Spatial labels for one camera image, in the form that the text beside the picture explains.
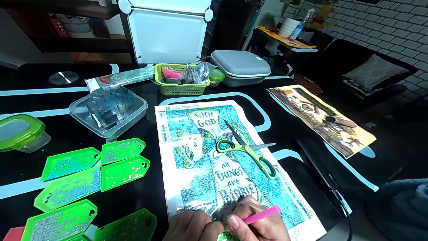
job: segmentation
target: winnie the pooh plush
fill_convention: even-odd
[[[325,5],[322,9],[319,10],[317,16],[313,18],[307,25],[307,28],[320,31],[327,24],[325,19],[328,15],[333,12],[334,8],[329,5]]]

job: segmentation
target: gray carrying case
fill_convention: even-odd
[[[258,84],[270,75],[269,64],[247,51],[216,50],[211,54],[211,62],[223,71],[223,83],[229,87]]]

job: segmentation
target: white brick wall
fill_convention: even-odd
[[[311,6],[317,12],[322,6]],[[331,35],[400,59],[420,69],[401,84],[402,102],[428,94],[428,0],[341,0],[330,14],[339,27]]]

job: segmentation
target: wooden shelf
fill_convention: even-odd
[[[134,55],[132,43],[125,39],[83,39],[83,38],[30,38],[42,52],[87,52],[87,53],[129,53]]]
[[[0,7],[31,13],[61,13],[101,19],[110,19],[120,12],[116,4],[103,7],[98,2],[87,0],[0,0]]]

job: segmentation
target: gray blanket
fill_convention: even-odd
[[[390,240],[428,240],[428,178],[391,181],[366,204],[368,218]]]

